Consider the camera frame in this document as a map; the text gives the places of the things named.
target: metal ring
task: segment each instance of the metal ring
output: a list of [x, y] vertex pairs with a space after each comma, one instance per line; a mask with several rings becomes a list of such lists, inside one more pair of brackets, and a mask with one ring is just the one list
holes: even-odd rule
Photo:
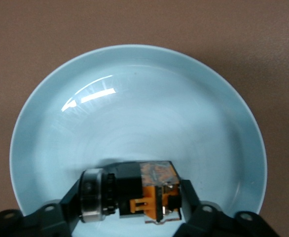
[[81, 220], [83, 222], [102, 221], [102, 175], [103, 169], [88, 169], [80, 180]]

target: orange electronic component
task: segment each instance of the orange electronic component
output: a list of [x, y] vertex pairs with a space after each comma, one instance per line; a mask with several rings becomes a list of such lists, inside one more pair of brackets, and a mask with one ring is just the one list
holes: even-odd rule
[[180, 178], [170, 161], [141, 162], [143, 198], [130, 200], [130, 212], [143, 211], [146, 223], [181, 219]]

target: screw hole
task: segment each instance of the screw hole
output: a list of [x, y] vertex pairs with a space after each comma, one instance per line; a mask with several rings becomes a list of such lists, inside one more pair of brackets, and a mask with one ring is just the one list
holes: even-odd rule
[[213, 209], [210, 206], [203, 206], [203, 211], [212, 212]]
[[45, 211], [52, 211], [53, 209], [55, 209], [54, 206], [47, 206], [47, 207], [45, 208]]
[[14, 214], [13, 212], [7, 213], [7, 214], [4, 216], [4, 219], [10, 219], [10, 218], [12, 218], [13, 216], [15, 216], [15, 214]]
[[253, 220], [253, 217], [250, 216], [249, 214], [247, 213], [241, 213], [241, 218], [243, 218], [244, 220], [247, 220], [247, 221], [252, 221]]

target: light blue bowl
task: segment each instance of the light blue bowl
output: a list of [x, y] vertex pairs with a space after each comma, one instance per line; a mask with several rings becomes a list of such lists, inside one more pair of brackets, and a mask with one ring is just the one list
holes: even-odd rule
[[[31, 94], [10, 150], [24, 214], [61, 199], [87, 168], [124, 160], [171, 160], [201, 200], [233, 216], [259, 212], [267, 164], [257, 123], [220, 75], [184, 54], [118, 45], [80, 55]], [[73, 235], [172, 236], [181, 224], [143, 218], [79, 223]]]

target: brown table surface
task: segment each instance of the brown table surface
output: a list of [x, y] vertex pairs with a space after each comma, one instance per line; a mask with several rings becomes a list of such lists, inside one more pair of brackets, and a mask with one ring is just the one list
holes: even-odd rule
[[289, 237], [289, 0], [0, 1], [0, 211], [18, 208], [9, 147], [30, 93], [71, 58], [126, 43], [188, 54], [236, 88], [268, 155], [261, 215]]

